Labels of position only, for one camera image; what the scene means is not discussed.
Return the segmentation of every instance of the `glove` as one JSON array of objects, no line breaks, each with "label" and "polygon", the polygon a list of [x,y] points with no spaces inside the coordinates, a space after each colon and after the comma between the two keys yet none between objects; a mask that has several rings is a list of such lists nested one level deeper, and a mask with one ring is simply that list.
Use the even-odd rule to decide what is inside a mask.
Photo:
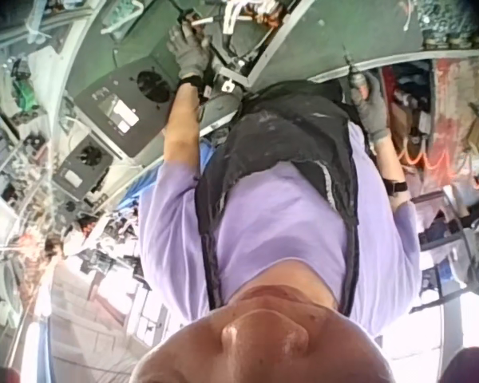
[{"label": "glove", "polygon": [[179,77],[203,77],[211,56],[209,39],[198,41],[188,22],[183,22],[182,26],[173,26],[168,35],[170,41],[167,47],[176,56],[180,67]]},{"label": "glove", "polygon": [[352,89],[351,100],[357,108],[360,121],[369,133],[370,140],[376,142],[390,134],[386,106],[378,79],[369,72],[364,74],[369,86],[369,96],[367,100],[363,100],[360,91]]}]

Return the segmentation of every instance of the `lavender shirt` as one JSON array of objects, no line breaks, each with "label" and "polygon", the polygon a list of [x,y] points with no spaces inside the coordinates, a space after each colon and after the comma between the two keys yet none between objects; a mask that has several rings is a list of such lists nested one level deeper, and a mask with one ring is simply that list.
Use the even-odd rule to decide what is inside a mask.
[{"label": "lavender shirt", "polygon": [[[406,313],[421,285],[415,207],[393,214],[382,179],[350,123],[358,173],[360,272],[350,318],[375,336]],[[209,311],[194,205],[195,172],[164,163],[140,201],[144,276],[184,322]],[[341,298],[346,228],[318,192],[289,163],[243,178],[231,191],[215,233],[225,301],[278,262],[296,259]]]}]

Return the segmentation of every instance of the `neck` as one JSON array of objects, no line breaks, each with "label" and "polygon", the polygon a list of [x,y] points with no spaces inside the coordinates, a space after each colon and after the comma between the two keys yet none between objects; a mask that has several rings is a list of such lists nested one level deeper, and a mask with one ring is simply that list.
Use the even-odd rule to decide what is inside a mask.
[{"label": "neck", "polygon": [[328,286],[305,263],[288,260],[275,264],[263,271],[236,291],[231,301],[234,302],[244,291],[258,286],[284,285],[304,293],[313,303],[337,310],[337,302]]}]

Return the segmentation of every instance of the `black wristwatch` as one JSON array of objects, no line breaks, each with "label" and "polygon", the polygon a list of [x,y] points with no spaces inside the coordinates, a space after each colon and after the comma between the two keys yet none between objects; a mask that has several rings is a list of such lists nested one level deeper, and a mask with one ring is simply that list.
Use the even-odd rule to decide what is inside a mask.
[{"label": "black wristwatch", "polygon": [[179,81],[179,84],[177,85],[177,88],[182,86],[182,84],[191,84],[197,88],[199,91],[199,95],[201,96],[204,92],[204,80],[202,79],[201,76],[190,76],[183,78]]},{"label": "black wristwatch", "polygon": [[386,180],[382,178],[383,184],[385,184],[386,194],[394,196],[396,193],[406,192],[408,190],[408,184],[406,182],[395,182],[392,180]]}]

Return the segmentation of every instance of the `black apron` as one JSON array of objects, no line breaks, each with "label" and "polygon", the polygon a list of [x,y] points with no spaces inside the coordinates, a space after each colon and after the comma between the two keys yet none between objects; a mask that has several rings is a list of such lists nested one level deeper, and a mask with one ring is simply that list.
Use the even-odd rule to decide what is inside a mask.
[{"label": "black apron", "polygon": [[229,192],[243,177],[285,161],[293,163],[346,225],[346,277],[339,312],[351,313],[359,262],[358,184],[348,128],[351,113],[320,95],[323,88],[319,86],[305,83],[303,91],[287,94],[284,90],[282,96],[268,92],[247,105],[199,179],[195,203],[210,310],[224,305],[213,233]]}]

